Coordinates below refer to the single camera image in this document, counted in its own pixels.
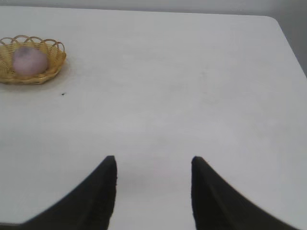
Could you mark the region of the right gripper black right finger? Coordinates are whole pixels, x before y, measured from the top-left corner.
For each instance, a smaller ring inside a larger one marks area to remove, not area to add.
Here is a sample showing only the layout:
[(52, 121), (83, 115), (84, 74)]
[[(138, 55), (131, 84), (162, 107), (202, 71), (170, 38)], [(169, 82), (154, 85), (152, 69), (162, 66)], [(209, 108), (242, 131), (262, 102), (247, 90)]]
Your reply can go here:
[(229, 185), (202, 157), (191, 162), (191, 204), (198, 230), (292, 230)]

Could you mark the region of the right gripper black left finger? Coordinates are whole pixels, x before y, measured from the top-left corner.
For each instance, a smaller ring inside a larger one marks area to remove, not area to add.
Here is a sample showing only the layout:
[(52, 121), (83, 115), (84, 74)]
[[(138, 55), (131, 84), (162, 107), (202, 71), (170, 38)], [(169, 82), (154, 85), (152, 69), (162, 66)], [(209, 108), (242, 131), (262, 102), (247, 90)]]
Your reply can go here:
[(2, 230), (106, 230), (117, 186), (117, 163), (107, 156), (76, 188), (54, 205), (21, 223), (1, 223)]

